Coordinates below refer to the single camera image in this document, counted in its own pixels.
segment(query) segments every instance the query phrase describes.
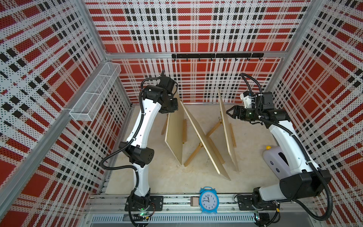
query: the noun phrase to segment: blue alarm clock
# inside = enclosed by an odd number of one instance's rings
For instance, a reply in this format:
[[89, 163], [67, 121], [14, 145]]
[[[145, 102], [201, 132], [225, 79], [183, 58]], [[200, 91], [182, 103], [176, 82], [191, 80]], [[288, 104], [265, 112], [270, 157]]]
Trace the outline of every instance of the blue alarm clock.
[[219, 206], [219, 199], [216, 189], [204, 187], [200, 189], [199, 205], [202, 213], [216, 214]]

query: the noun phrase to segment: wooden leg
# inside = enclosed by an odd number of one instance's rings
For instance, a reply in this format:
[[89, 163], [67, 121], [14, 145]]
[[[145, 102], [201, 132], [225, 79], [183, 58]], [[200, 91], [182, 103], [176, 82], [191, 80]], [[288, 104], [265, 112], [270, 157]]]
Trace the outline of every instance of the wooden leg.
[[218, 121], [218, 123], [206, 134], [207, 137], [209, 137], [215, 130], [218, 129], [218, 127], [222, 124], [222, 119]]
[[183, 144], [187, 141], [187, 119], [183, 120]]
[[212, 148], [213, 148], [213, 151], [214, 151], [214, 153], [216, 154], [216, 156], [217, 156], [217, 158], [219, 159], [219, 161], [220, 161], [222, 164], [224, 164], [224, 160], [223, 160], [223, 158], [222, 158], [221, 154], [219, 153], [219, 151], [218, 151], [218, 149], [217, 149], [216, 145], [213, 143], [212, 139], [211, 139], [211, 138], [208, 138], [208, 141], [209, 141], [209, 143], [211, 144], [211, 146], [212, 146]]
[[229, 123], [229, 126], [231, 128], [231, 134], [232, 134], [232, 143], [233, 143], [233, 147], [236, 148], [237, 145], [236, 145], [236, 139], [234, 138], [234, 133], [233, 133], [233, 128], [232, 128], [232, 124]]
[[163, 130], [161, 131], [162, 135], [164, 135], [164, 133], [166, 131], [166, 126], [168, 125], [168, 117], [169, 117], [169, 114], [166, 114], [166, 120], [165, 120], [165, 123], [164, 123], [164, 126], [163, 126]]
[[184, 166], [187, 167], [189, 163], [193, 160], [193, 158], [198, 154], [200, 149], [203, 147], [202, 142], [199, 143], [197, 148], [194, 150], [194, 152], [189, 156], [188, 160], [184, 163]]

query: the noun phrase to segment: wooden panel stand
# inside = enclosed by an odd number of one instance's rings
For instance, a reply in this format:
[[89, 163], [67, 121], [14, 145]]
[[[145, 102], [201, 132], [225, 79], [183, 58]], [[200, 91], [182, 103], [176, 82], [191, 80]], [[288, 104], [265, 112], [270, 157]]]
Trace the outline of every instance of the wooden panel stand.
[[214, 145], [214, 143], [213, 143], [212, 139], [208, 137], [208, 141], [209, 141], [209, 143], [211, 144], [211, 146], [212, 146], [212, 148], [213, 148], [213, 150], [214, 150], [214, 153], [217, 155], [217, 158], [219, 159], [219, 161], [220, 161], [222, 164], [224, 164], [225, 162], [224, 162], [224, 160], [223, 160], [223, 158], [222, 158], [221, 154], [219, 153], [219, 151], [218, 151], [218, 149], [217, 149], [216, 145]]
[[184, 163], [184, 166], [187, 167], [190, 162], [193, 160], [193, 158], [199, 153], [200, 149], [203, 147], [202, 142], [199, 143], [197, 148], [194, 150], [194, 152], [189, 156], [188, 160]]
[[[217, 124], [215, 124], [215, 126], [213, 126], [213, 128], [211, 129], [211, 130], [209, 130], [209, 132], [205, 135], [207, 138], [209, 138], [209, 136], [215, 131], [215, 130], [217, 130], [218, 129], [218, 127], [222, 124], [223, 122], [222, 122], [222, 119], [219, 119], [219, 121], [218, 121], [218, 123]], [[195, 158], [195, 155], [193, 155], [194, 153], [192, 153], [191, 155], [190, 155], [190, 157], [188, 158], [188, 161], [189, 162], [191, 162], [192, 160], [193, 160], [193, 158]]]
[[213, 147], [211, 146], [211, 144], [209, 143], [206, 135], [204, 134], [203, 132], [203, 129], [200, 127], [199, 123], [197, 122], [197, 120], [193, 117], [193, 115], [189, 112], [189, 110], [184, 106], [183, 102], [180, 101], [179, 102], [180, 105], [183, 107], [185, 113], [187, 114], [190, 122], [192, 123], [194, 129], [195, 129], [195, 132], [197, 133], [200, 141], [202, 142], [209, 158], [211, 159], [213, 165], [214, 165], [214, 168], [216, 169], [217, 173], [219, 175], [222, 175], [224, 176], [225, 178], [227, 178], [229, 181], [231, 180], [230, 177], [228, 176], [228, 173], [227, 171], [225, 170], [225, 168], [223, 167], [222, 163], [219, 161], [217, 155], [212, 152], [213, 150]]
[[232, 142], [233, 139], [232, 139], [231, 127], [230, 127], [229, 122], [228, 122], [228, 116], [226, 114], [226, 108], [224, 107], [222, 97], [221, 97], [221, 93], [219, 92], [219, 89], [218, 89], [218, 98], [219, 98], [219, 106], [221, 107], [221, 112], [222, 112], [223, 128], [224, 128], [224, 134], [226, 136], [228, 153], [229, 153], [229, 155], [230, 155], [230, 157], [232, 159], [232, 162], [234, 164], [234, 169], [237, 172], [239, 172], [238, 164], [237, 164], [237, 158], [236, 158], [236, 152], [234, 151], [234, 145], [233, 145], [233, 142]]
[[[175, 97], [180, 100], [178, 93], [176, 93]], [[183, 156], [183, 123], [184, 111], [182, 109], [179, 108], [179, 110], [174, 113], [168, 114], [165, 143], [168, 145], [180, 165], [182, 164]]]
[[163, 130], [161, 131], [161, 134], [164, 135], [165, 130], [166, 130], [166, 126], [168, 125], [168, 118], [169, 118], [169, 114], [166, 114], [166, 120], [163, 126]]
[[187, 141], [187, 119], [183, 120], [183, 144]]
[[234, 133], [233, 133], [233, 128], [232, 128], [232, 124], [229, 123], [229, 126], [231, 128], [231, 133], [232, 133], [232, 142], [233, 142], [233, 147], [236, 148], [237, 145], [236, 145], [236, 139], [234, 138]]
[[222, 124], [222, 119], [218, 121], [218, 123], [206, 134], [206, 137], [210, 137], [211, 134], [218, 129], [218, 127]]

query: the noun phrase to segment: red plaid pattern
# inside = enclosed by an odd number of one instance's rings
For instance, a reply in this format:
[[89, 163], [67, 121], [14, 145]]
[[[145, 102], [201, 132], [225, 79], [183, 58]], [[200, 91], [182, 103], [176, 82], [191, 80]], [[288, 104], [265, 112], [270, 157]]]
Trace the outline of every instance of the red plaid pattern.
[[[101, 58], [72, 0], [0, 1], [0, 18], [4, 186]], [[112, 88], [93, 122], [67, 125], [0, 226], [77, 226], [89, 194], [100, 187], [98, 164], [115, 146], [122, 103]]]
[[[147, 76], [159, 76], [162, 70], [179, 84], [178, 92], [184, 102], [216, 102], [217, 88], [224, 102], [242, 102], [239, 94], [248, 88], [239, 74], [245, 72], [253, 76], [265, 88], [280, 59], [133, 59], [113, 62], [121, 65], [120, 79], [133, 103], [139, 102], [141, 81]], [[251, 83], [251, 86], [258, 92], [256, 85]]]
[[[274, 87], [313, 159], [332, 174], [328, 226], [361, 226], [363, 3], [324, 1]], [[323, 212], [325, 193], [316, 198]]]
[[286, 50], [310, 0], [86, 0], [109, 53]]

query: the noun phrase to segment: mounting plate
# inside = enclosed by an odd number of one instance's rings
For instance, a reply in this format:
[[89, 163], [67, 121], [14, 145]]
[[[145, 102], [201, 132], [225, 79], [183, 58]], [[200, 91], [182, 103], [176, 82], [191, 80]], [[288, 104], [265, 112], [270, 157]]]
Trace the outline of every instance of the mounting plate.
[[[163, 210], [163, 196], [150, 196], [150, 202], [154, 203], [156, 208], [155, 211], [162, 211]], [[153, 211], [154, 207], [150, 205], [145, 211]], [[125, 211], [129, 211], [129, 205], [125, 205]], [[136, 207], [131, 207], [131, 211], [140, 211]]]
[[[237, 201], [240, 210], [255, 210], [255, 208], [252, 206], [251, 195], [238, 195]], [[264, 210], [276, 210], [276, 208], [274, 207], [274, 204], [271, 203], [271, 205], [267, 206]]]

